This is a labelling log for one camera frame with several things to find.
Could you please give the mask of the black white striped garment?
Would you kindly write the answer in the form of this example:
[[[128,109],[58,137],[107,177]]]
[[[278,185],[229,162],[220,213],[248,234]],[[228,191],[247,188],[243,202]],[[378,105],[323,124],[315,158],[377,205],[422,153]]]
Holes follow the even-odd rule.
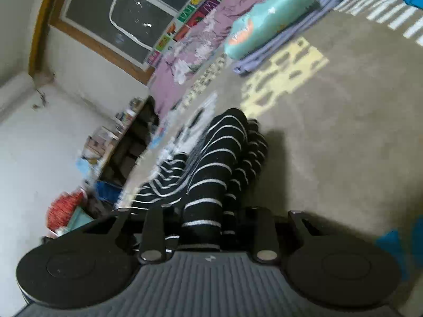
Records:
[[[165,252],[230,250],[240,233],[237,216],[268,154],[258,121],[231,108],[217,115],[190,154],[164,160],[139,188],[137,213],[163,208]]]

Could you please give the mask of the green plastic storage bin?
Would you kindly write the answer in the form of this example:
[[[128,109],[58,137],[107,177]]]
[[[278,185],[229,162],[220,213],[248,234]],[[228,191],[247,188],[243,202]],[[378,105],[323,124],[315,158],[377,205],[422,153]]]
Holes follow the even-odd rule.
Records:
[[[70,218],[70,221],[66,226],[59,227],[54,231],[54,234],[57,237],[60,237],[68,232],[71,232],[79,227],[83,227],[88,223],[92,222],[94,219],[91,218],[81,207],[77,207]]]

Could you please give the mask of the red patterned fabric bundle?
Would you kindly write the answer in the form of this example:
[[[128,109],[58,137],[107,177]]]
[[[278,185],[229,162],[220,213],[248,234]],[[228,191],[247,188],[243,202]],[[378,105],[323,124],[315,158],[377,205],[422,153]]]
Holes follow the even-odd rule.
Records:
[[[83,190],[76,190],[73,193],[62,193],[47,210],[47,228],[55,231],[60,227],[67,226],[76,208],[83,204],[84,201],[85,193]]]

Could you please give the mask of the dark wooden side desk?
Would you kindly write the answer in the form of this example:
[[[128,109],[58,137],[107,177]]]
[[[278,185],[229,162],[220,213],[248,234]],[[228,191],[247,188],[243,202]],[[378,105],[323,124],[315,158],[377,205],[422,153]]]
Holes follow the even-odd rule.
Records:
[[[138,158],[151,142],[153,128],[158,125],[158,115],[154,107],[152,97],[142,102],[135,117],[106,155],[96,182],[106,182],[121,188],[126,184]]]

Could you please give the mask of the cardboard box on desk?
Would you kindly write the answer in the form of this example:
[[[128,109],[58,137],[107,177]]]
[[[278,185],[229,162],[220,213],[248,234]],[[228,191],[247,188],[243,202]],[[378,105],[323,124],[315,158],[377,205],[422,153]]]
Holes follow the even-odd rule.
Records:
[[[117,136],[108,128],[99,127],[86,139],[81,158],[84,160],[100,159],[104,156],[108,146],[116,139]]]

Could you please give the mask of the brown Mickey Mouse blanket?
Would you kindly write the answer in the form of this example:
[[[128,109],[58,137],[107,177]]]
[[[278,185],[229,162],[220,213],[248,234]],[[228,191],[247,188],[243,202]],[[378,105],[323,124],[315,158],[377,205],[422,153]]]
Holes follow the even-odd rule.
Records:
[[[275,214],[303,210],[376,239],[397,230],[410,249],[422,216],[422,11],[403,0],[344,0],[253,73],[217,52],[185,85],[157,144],[121,195],[130,205],[187,126],[237,107],[268,141],[249,194]]]

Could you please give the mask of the purple floral duvet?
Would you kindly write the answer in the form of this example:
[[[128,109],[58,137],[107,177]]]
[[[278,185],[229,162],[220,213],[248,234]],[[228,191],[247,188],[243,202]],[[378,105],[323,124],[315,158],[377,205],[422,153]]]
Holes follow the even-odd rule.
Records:
[[[151,81],[155,113],[163,119],[183,97],[189,81],[229,35],[232,24],[264,0],[222,0],[160,60]]]

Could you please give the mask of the teal folded children top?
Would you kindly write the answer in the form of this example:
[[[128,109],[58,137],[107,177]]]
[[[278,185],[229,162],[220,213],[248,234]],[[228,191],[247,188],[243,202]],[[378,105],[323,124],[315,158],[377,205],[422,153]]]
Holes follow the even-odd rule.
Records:
[[[264,0],[233,24],[224,44],[224,53],[239,60],[266,44],[294,24],[316,4],[316,0]]]

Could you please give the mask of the colourful alphabet headboard panel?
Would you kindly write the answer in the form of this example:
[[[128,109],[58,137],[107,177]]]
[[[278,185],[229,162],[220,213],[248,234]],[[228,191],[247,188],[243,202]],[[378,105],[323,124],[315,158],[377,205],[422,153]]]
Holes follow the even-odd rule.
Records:
[[[186,33],[197,25],[221,0],[158,0],[168,9],[173,9],[172,20],[148,53],[145,63],[156,68],[163,55],[170,52]]]

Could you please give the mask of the white wall air conditioner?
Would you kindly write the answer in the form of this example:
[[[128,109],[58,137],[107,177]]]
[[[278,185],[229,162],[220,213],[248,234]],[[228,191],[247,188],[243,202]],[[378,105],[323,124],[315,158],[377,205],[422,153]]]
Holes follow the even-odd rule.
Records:
[[[0,121],[7,120],[33,93],[33,78],[20,72],[1,86]]]

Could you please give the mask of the window with wooden frame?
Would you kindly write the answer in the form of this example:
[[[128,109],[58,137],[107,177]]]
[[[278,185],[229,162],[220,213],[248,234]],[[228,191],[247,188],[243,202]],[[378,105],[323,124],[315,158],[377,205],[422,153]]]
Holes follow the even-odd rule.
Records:
[[[40,72],[53,26],[146,84],[155,68],[145,59],[173,13],[158,0],[40,0],[28,72]]]

